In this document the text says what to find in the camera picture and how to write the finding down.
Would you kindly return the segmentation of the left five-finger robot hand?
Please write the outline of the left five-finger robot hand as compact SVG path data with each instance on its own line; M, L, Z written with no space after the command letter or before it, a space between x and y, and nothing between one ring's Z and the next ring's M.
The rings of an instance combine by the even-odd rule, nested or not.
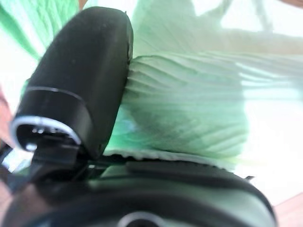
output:
M275 227L267 198L211 165L106 157L133 56L133 29L117 9L92 7L54 38L10 123L33 154L6 174L5 227Z

